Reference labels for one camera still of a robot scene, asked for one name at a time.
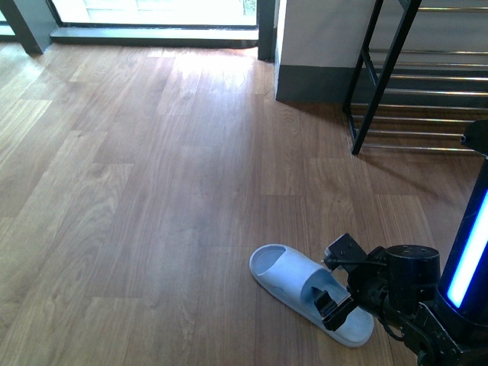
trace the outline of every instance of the black cable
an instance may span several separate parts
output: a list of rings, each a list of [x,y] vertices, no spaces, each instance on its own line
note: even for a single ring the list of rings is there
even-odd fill
[[[424,358],[427,356],[427,352],[420,351],[419,355],[417,356],[417,366],[423,366]]]
[[[391,330],[390,326],[387,324],[387,322],[384,321],[382,318],[378,318],[378,321],[381,323],[381,325],[384,328],[384,331],[393,339],[395,339],[398,342],[403,342],[405,340],[404,337],[400,337],[399,335],[396,335],[393,330]]]
[[[370,262],[370,261],[347,261],[343,259],[327,259],[326,263],[331,265],[379,265],[381,267],[386,267],[386,263],[381,262]]]

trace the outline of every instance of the window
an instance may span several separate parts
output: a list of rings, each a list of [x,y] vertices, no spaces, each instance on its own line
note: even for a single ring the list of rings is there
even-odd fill
[[[256,0],[52,0],[65,24],[256,26]]]

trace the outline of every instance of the white wall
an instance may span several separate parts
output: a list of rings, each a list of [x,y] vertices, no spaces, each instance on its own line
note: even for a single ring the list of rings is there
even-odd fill
[[[454,0],[427,0],[422,6],[459,4]],[[286,8],[286,14],[280,14],[281,64],[354,67],[373,5],[374,0],[282,0],[280,11]],[[463,0],[461,6],[488,6],[488,0]],[[398,1],[384,1],[371,47],[390,47],[402,12]],[[488,51],[488,14],[418,13],[404,49]],[[415,56],[421,60],[432,57]],[[449,60],[488,63],[486,57],[451,56]]]

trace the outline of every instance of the robotic arm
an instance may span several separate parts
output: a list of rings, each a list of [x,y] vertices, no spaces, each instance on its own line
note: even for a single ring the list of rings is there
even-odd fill
[[[461,143],[488,156],[488,120],[473,122]],[[324,265],[348,272],[341,303],[326,291],[316,308],[328,330],[356,307],[424,366],[480,366],[488,360],[488,161],[484,161],[441,276],[439,253],[424,246],[377,247],[367,254],[345,234],[326,250]],[[397,329],[401,335],[393,332]]]

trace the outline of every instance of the laminate floor plank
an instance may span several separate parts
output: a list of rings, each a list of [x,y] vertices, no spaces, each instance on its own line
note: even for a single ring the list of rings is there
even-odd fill
[[[117,65],[120,47],[79,46],[86,57],[69,79],[71,82],[100,82]]]
[[[139,71],[138,63],[142,62],[143,58],[137,57],[137,53],[126,53],[123,50],[118,50],[116,55],[108,55],[117,57],[117,62],[105,60],[111,64],[111,68],[105,70],[103,77],[98,80],[98,88],[75,123],[76,130],[109,130],[117,112],[127,103],[127,95],[133,90],[133,83]]]
[[[388,246],[430,246],[445,254],[434,240],[418,196],[377,194],[376,200]]]
[[[343,158],[348,155],[342,113],[337,104],[299,104],[305,158]]]
[[[0,119],[0,165],[22,143],[33,125],[42,117],[50,101],[18,101]]]
[[[73,131],[0,241],[0,309],[4,336],[31,288],[76,197],[103,133]]]
[[[367,249],[362,216],[355,209],[351,175],[348,158],[305,160],[310,254],[322,255],[329,244],[345,233]]]
[[[249,274],[246,247],[207,247],[203,250],[206,268],[198,291],[195,322],[188,364],[253,364],[255,348],[256,283]]]
[[[266,63],[255,63],[245,50],[212,50],[203,59],[199,89],[205,93],[265,93]]]
[[[51,102],[0,165],[0,216],[18,215],[65,141],[93,90],[91,84],[66,84],[63,96]]]
[[[158,103],[159,115],[188,116],[202,73],[199,57],[176,57]]]
[[[154,122],[127,182],[111,237],[97,258],[87,296],[141,296],[184,131],[184,117]]]
[[[14,217],[0,217],[0,240],[14,221]]]
[[[63,348],[98,251],[106,241],[130,165],[93,165],[0,348],[0,363],[63,364]]]
[[[59,365],[124,364],[140,299],[84,298],[59,357]]]
[[[213,220],[202,242],[209,246],[255,246],[260,238],[263,100],[249,96],[243,106],[220,150]]]
[[[26,62],[20,71],[16,72],[10,80],[0,85],[0,99],[18,99],[36,82],[43,70],[44,68],[38,63],[32,61]]]
[[[304,194],[300,114],[268,96],[262,123],[261,194]]]
[[[149,139],[159,97],[163,93],[172,59],[142,59],[124,102],[114,117],[107,139],[95,157],[96,162],[132,163],[142,145]]]

